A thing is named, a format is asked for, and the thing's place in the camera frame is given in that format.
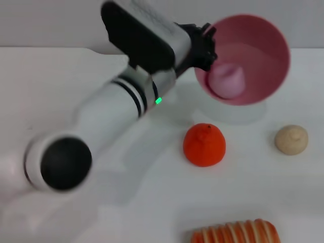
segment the white surface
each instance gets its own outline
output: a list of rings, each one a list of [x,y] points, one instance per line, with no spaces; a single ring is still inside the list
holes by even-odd
[[[0,49],[0,169],[18,144],[67,122],[72,109],[126,61],[86,49]],[[176,243],[186,242],[184,233],[196,227],[263,218],[274,223],[281,242],[320,242],[323,66],[324,50],[292,50],[282,88],[249,107],[217,103],[188,71],[102,153],[80,190],[33,192],[3,205],[0,241]],[[225,158],[212,168],[192,166],[181,150],[186,130],[201,122],[218,126],[227,142]],[[308,131],[300,155],[273,146],[275,132],[287,124]]]
[[[199,26],[233,14],[265,17],[292,47],[324,47],[323,0],[147,0],[171,21]],[[101,21],[103,0],[1,0],[0,46],[86,47],[117,53]]]

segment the pink object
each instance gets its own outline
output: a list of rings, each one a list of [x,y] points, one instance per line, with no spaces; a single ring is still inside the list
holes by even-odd
[[[243,68],[232,63],[220,64],[208,75],[209,88],[223,99],[234,99],[245,89]]]
[[[290,49],[281,32],[267,20],[252,15],[228,17],[213,26],[217,29],[214,38],[218,60],[210,72],[195,69],[202,88],[214,99],[230,105],[254,104],[273,94],[284,82],[290,66]],[[221,97],[208,84],[209,75],[213,76],[224,63],[243,69],[246,88],[236,98]]]

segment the green led light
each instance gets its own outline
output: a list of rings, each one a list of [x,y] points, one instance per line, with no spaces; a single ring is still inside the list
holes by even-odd
[[[162,101],[162,98],[159,97],[159,98],[155,101],[155,103],[156,103],[156,104],[160,104],[161,101]]]

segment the orange fruit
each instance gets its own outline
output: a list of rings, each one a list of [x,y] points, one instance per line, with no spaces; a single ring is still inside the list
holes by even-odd
[[[225,150],[225,138],[212,124],[194,125],[183,140],[183,152],[186,158],[199,167],[217,164],[223,159]]]

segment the black joint cap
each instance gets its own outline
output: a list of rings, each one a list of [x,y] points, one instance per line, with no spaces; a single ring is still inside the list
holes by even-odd
[[[180,24],[179,26],[190,36],[191,49],[185,60],[176,68],[177,76],[191,67],[209,71],[217,59],[214,40],[216,28],[210,27],[209,23],[205,24],[202,28],[194,24]]]
[[[44,152],[40,172],[50,187],[68,191],[84,181],[91,164],[91,152],[83,141],[77,138],[62,138]]]
[[[176,56],[171,46],[117,2],[104,2],[101,18],[109,41],[129,57],[130,66],[140,66],[150,74],[173,68]]]

